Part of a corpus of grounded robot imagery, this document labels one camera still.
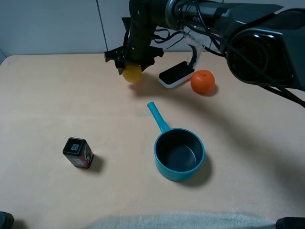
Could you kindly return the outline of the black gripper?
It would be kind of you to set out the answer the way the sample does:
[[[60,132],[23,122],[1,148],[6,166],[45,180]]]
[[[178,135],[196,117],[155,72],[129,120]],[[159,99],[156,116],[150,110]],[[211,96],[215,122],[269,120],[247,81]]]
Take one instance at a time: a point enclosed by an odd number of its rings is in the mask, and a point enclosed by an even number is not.
[[[143,72],[155,64],[156,57],[164,54],[162,48],[151,46],[155,30],[155,25],[136,25],[132,20],[129,35],[124,35],[123,45],[105,52],[105,61],[113,60],[119,75],[122,75],[126,62],[140,65]]]

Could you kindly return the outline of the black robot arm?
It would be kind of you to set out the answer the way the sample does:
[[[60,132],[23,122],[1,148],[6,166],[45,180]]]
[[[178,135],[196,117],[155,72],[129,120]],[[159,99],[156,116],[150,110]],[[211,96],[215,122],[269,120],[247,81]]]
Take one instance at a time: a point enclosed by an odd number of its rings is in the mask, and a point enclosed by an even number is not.
[[[305,10],[284,10],[275,4],[219,3],[210,0],[132,0],[121,47],[107,51],[122,72],[127,62],[142,69],[163,56],[158,28],[175,34],[188,27],[218,42],[232,74],[242,82],[285,88],[305,88]]]

